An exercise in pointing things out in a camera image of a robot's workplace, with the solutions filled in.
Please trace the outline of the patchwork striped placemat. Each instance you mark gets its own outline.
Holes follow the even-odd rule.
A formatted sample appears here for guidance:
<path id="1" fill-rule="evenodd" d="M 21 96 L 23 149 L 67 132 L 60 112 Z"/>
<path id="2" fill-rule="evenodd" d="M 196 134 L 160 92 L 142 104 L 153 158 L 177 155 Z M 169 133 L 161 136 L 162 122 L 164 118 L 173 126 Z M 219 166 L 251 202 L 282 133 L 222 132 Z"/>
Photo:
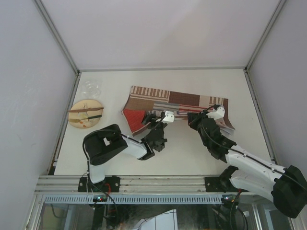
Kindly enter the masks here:
<path id="1" fill-rule="evenodd" d="M 225 109 L 224 117 L 219 119 L 217 124 L 228 132 L 234 130 L 228 119 L 228 99 L 223 97 L 132 86 L 122 114 L 135 136 L 145 131 L 142 120 L 147 112 L 160 115 L 164 111 L 172 111 L 175 118 L 186 120 L 187 113 L 198 113 L 214 104 L 220 104 Z"/>

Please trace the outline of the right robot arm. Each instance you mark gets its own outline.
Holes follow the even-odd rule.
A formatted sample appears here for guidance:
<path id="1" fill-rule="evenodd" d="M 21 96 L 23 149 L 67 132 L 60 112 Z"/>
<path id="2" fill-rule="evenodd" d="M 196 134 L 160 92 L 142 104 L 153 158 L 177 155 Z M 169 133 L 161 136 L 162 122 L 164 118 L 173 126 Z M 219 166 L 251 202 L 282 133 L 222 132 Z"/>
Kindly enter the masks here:
<path id="1" fill-rule="evenodd" d="M 242 149 L 222 135 L 215 118 L 218 111 L 188 113 L 188 126 L 198 132 L 203 145 L 229 167 L 220 175 L 226 191 L 247 190 L 273 202 L 287 217 L 295 219 L 307 204 L 307 181 L 295 166 L 283 167 Z"/>

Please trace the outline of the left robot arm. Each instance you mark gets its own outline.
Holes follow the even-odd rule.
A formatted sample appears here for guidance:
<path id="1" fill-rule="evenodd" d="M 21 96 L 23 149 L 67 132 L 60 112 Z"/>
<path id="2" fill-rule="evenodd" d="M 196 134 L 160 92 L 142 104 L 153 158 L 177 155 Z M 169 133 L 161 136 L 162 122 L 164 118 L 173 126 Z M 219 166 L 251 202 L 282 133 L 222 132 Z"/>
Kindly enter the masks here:
<path id="1" fill-rule="evenodd" d="M 138 160 L 146 161 L 165 148 L 167 139 L 164 128 L 174 122 L 175 116 L 171 111 L 157 115 L 146 112 L 141 124 L 149 129 L 149 133 L 141 140 L 124 135 L 117 124 L 109 125 L 93 131 L 83 139 L 83 152 L 87 158 L 88 186 L 96 192 L 105 187 L 104 165 L 120 153 L 125 153 Z"/>

